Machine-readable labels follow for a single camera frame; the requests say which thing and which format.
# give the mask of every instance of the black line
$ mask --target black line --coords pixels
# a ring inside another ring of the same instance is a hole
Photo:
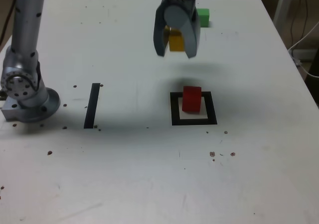
[[[86,110],[86,116],[84,121],[84,128],[93,128],[96,106],[98,104],[100,91],[100,83],[93,83],[91,88],[91,94],[88,104],[88,109]]]

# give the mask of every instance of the red cube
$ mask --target red cube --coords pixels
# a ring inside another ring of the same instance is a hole
[[[199,113],[200,102],[201,102],[201,87],[184,86],[183,105],[181,108],[182,111]]]

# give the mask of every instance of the white cable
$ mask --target white cable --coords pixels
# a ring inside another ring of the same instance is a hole
[[[302,65],[300,65],[299,67],[301,67],[304,70],[304,72],[306,72],[309,76],[314,77],[314,78],[319,78],[319,76],[314,76],[312,74],[309,74],[309,72],[306,71],[306,69]]]
[[[297,46],[297,44],[299,44],[301,41],[303,41],[307,36],[309,36],[309,34],[312,33],[313,30],[315,30],[315,28],[316,28],[318,25],[319,25],[319,22],[310,30],[310,32],[307,33],[306,36],[304,36],[304,37],[303,37],[302,39],[300,39],[297,43],[295,43],[291,48],[288,49],[289,55],[290,55],[290,57],[294,60],[295,65],[298,66],[298,67],[301,67],[301,68],[304,70],[304,72],[307,73],[307,75],[309,75],[309,76],[311,76],[311,77],[313,77],[313,78],[319,78],[319,76],[314,76],[314,75],[310,74],[308,71],[306,71],[306,69],[303,67],[302,63],[300,62],[300,60],[294,58],[294,57],[291,55],[290,50],[291,50],[292,48],[294,48],[295,46]]]
[[[295,43],[291,48],[288,49],[288,51],[290,51],[292,48],[294,48],[295,46],[297,46],[297,44],[299,44],[302,40],[304,40],[307,36],[309,36],[310,33],[312,33],[312,31],[319,25],[319,22],[310,30],[310,32],[307,33],[306,36],[303,37],[303,39],[301,39],[300,41],[298,41],[297,43]]]

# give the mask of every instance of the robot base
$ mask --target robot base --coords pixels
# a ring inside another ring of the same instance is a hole
[[[48,99],[38,107],[22,108],[15,99],[8,97],[2,108],[2,113],[7,121],[20,121],[23,123],[36,122],[53,115],[60,106],[58,93],[46,88]]]

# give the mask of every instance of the cable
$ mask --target cable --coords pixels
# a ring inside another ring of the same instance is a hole
[[[312,33],[312,32],[316,29],[316,27],[317,27],[318,25],[319,25],[319,22],[317,22],[317,24],[316,24],[302,39],[300,39],[298,42],[296,42],[295,45],[291,46],[291,47],[288,49],[288,52],[289,52],[291,49],[293,49],[295,46],[297,46],[300,42],[302,42],[307,36],[309,36],[310,33]],[[294,58],[291,54],[290,54],[290,57],[294,60],[295,63],[296,63],[296,62],[300,63],[300,60]],[[313,78],[319,78],[319,76],[314,76],[314,75],[310,74],[308,71],[306,71],[305,68],[302,66],[302,64],[299,64],[299,65],[296,64],[296,66],[301,67],[301,68],[304,70],[304,72],[306,72],[309,76],[311,76],[311,77],[313,77]]]
[[[2,44],[2,42],[3,42],[3,40],[4,40],[4,35],[5,35],[5,32],[6,32],[6,28],[7,28],[7,26],[8,26],[8,23],[9,23],[9,20],[10,20],[10,17],[11,17],[11,14],[12,14],[12,11],[13,11],[13,8],[14,8],[14,5],[15,5],[15,0],[12,1],[11,7],[10,7],[10,10],[9,10],[9,13],[8,13],[8,15],[6,16],[6,19],[5,19],[3,28],[2,28],[2,32],[1,32],[0,45]]]
[[[291,37],[291,45],[294,44],[294,35],[293,35],[293,27],[294,27],[294,23],[295,23],[295,19],[297,17],[297,14],[298,14],[298,11],[299,11],[299,8],[300,8],[300,5],[301,5],[301,0],[299,0],[299,3],[298,3],[298,6],[297,6],[297,9],[295,11],[295,15],[293,17],[293,20],[291,22],[291,26],[290,26],[290,37]]]
[[[319,22],[317,22],[317,24],[310,30],[310,32],[307,33],[307,35],[305,35],[301,40],[299,40],[297,43],[295,43],[293,46],[291,46],[291,48],[288,49],[288,51],[290,51],[292,48],[294,48],[295,46],[297,46],[297,44],[299,44],[301,41],[303,41],[307,36],[309,36],[310,33],[313,32],[313,30],[319,25]]]
[[[307,75],[309,75],[309,76],[311,76],[311,77],[313,77],[313,78],[319,78],[319,76],[314,76],[314,75],[310,74],[308,71],[306,71],[306,69],[305,69],[302,65],[300,65],[300,66],[298,66],[298,67],[301,67],[301,68],[304,70],[304,72],[307,73]]]
[[[301,40],[304,37],[304,33],[305,33],[306,26],[307,26],[307,21],[308,21],[308,1],[307,0],[305,0],[305,4],[306,4],[306,18],[305,18],[303,32],[302,32],[301,37],[300,37],[299,40]],[[294,53],[294,50],[297,48],[297,46],[295,46],[295,48],[292,49],[292,54]]]

